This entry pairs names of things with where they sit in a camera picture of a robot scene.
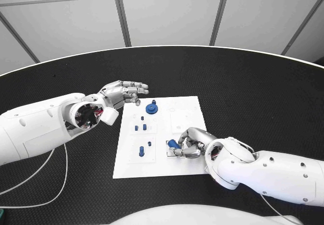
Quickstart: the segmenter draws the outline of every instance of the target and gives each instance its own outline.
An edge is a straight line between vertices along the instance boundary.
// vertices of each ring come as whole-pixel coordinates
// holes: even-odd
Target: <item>white wall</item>
[[[131,46],[209,45],[219,0],[124,0]]]
[[[310,62],[324,57],[324,3],[320,5],[285,55]]]
[[[78,0],[0,8],[40,61],[125,47],[114,0]]]
[[[228,0],[215,45],[281,54],[316,1]]]
[[[7,28],[0,22],[0,74],[35,64]]]

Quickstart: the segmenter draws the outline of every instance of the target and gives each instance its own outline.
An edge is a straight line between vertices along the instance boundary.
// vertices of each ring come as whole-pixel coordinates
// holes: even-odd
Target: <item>blue knob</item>
[[[167,145],[170,148],[177,148],[177,149],[182,149],[182,147],[179,146],[177,142],[174,139],[172,139],[169,142],[167,142]]]
[[[138,154],[141,157],[144,156],[144,147],[140,146],[140,154]]]
[[[147,111],[148,114],[156,114],[157,110],[159,110],[157,102],[156,102],[156,100],[153,100],[151,104],[148,104],[147,107],[146,107],[146,111]]]

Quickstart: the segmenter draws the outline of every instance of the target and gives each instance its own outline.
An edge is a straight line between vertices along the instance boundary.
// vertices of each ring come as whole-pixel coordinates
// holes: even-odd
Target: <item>robotic hand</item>
[[[138,82],[115,81],[98,94],[72,93],[20,106],[0,115],[0,165],[38,156],[92,129],[100,121],[112,125],[125,103],[141,104],[148,94]]]
[[[324,161],[291,154],[259,151],[233,137],[218,139],[190,127],[182,134],[187,149],[170,148],[177,156],[205,155],[206,172],[228,189],[244,183],[261,195],[287,202],[324,207]]]

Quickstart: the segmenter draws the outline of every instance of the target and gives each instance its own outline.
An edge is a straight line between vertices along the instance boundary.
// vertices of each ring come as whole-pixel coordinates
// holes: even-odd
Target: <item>black mesh surface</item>
[[[55,60],[0,77],[0,113],[74,92],[97,93],[115,80],[147,83],[148,98],[199,96],[208,131],[216,137],[232,136],[255,150],[324,160],[324,70],[256,52],[161,46]],[[7,225],[108,224],[169,204],[277,215],[249,187],[241,184],[228,190],[209,175],[112,179],[120,123],[121,115],[112,127],[100,123],[66,144],[69,173],[59,198],[38,208],[6,210]],[[32,175],[48,155],[0,167],[0,191]],[[49,201],[64,178],[61,146],[35,178],[0,196],[0,205]],[[305,225],[321,224],[324,208],[268,199],[284,215],[294,215]]]

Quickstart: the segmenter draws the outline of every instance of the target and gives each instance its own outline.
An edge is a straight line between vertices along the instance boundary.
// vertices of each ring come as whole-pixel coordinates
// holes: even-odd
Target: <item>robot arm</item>
[[[259,194],[287,202],[324,206],[324,161],[285,153],[259,151],[235,138],[216,139],[206,131],[189,128],[187,149],[170,148],[179,156],[192,156],[192,148],[205,154],[206,172],[228,189],[244,183]]]
[[[0,115],[0,165],[38,156],[92,129],[102,120],[112,125],[125,103],[141,104],[148,94],[138,82],[115,81],[98,94],[72,93],[20,106]]]

